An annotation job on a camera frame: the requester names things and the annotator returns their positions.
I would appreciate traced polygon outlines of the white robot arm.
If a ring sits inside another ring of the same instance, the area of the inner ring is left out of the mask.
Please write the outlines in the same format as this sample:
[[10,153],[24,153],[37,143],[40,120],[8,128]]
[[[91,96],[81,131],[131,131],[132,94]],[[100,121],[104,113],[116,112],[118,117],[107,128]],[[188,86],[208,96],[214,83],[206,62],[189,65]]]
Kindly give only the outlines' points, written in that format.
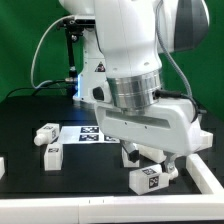
[[75,20],[94,22],[106,78],[93,89],[101,131],[136,148],[161,150],[171,177],[175,159],[208,146],[192,92],[163,89],[161,53],[193,49],[209,28],[204,0],[59,0]]

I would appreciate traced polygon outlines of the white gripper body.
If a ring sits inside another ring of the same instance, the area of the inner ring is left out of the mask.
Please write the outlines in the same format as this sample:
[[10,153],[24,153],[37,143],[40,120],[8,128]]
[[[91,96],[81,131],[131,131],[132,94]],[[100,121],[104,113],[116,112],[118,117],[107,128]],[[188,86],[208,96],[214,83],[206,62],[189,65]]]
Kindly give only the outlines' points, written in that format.
[[126,142],[187,156],[202,148],[195,101],[180,92],[157,90],[158,101],[142,111],[122,111],[106,102],[102,87],[93,89],[101,131]]

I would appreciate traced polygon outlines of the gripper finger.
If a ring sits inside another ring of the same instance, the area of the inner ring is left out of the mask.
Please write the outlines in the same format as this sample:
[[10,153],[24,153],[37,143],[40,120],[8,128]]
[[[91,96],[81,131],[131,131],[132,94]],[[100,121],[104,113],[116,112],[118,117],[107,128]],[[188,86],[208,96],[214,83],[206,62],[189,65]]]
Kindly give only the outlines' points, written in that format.
[[132,142],[122,140],[121,146],[124,149],[125,153],[127,154],[127,159],[130,162],[135,163],[139,160],[139,150]]
[[165,152],[164,155],[165,161],[163,174],[166,175],[170,180],[173,180],[178,177],[178,170],[175,166],[177,155],[170,152]]

